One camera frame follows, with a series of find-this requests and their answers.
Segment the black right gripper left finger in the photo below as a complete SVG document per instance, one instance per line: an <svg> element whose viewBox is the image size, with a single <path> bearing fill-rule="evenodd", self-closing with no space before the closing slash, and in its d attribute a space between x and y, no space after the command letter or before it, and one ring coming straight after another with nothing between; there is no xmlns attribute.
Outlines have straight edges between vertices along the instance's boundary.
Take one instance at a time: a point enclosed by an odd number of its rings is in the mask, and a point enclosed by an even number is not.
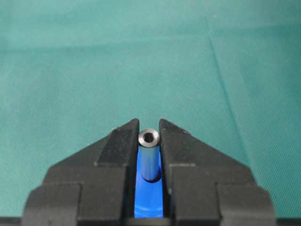
<svg viewBox="0 0 301 226"><path fill-rule="evenodd" d="M139 121L51 166L31 191L23 226L119 226L134 216Z"/></svg>

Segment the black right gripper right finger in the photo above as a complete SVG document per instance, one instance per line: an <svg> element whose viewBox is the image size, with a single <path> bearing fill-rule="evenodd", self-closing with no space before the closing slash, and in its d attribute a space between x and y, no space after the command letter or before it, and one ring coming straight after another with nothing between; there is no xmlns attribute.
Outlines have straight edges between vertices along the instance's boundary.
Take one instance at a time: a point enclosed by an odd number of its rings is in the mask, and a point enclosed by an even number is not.
<svg viewBox="0 0 301 226"><path fill-rule="evenodd" d="M159 122L165 189L175 226L275 226L269 192L239 161Z"/></svg>

